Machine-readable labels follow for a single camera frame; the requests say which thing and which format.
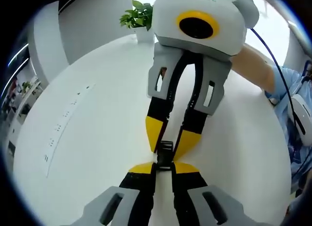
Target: white round table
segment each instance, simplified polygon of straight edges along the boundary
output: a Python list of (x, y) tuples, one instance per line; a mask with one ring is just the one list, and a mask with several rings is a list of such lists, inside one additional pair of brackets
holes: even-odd
[[(45, 225), (71, 224), (87, 203), (119, 186), (131, 167), (155, 158), (145, 130), (153, 55), (153, 45), (138, 45), (135, 36), (117, 39), (64, 70), (31, 109), (17, 142), (14, 180)], [(194, 67), (188, 66), (163, 140), (176, 140), (188, 104), (183, 99), (190, 98), (194, 79)], [(76, 90), (90, 82), (96, 85), (70, 119), (46, 177), (43, 144)], [(284, 135), (261, 89), (236, 73), (230, 72), (200, 143), (181, 161), (239, 200), (254, 220), (282, 221), (291, 188)], [(178, 225), (169, 172), (158, 175), (154, 200), (149, 225)]]

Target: vr headset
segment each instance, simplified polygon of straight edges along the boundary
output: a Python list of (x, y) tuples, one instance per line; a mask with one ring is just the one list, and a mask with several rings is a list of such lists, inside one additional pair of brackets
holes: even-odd
[(306, 101), (297, 92), (301, 88), (297, 88), (297, 91), (292, 96), (292, 104), (294, 109), (294, 115), (290, 102), (288, 102), (288, 116), (294, 123), (296, 121), (296, 127), (299, 132), (302, 144), (306, 147), (312, 146), (312, 112), (309, 109)]

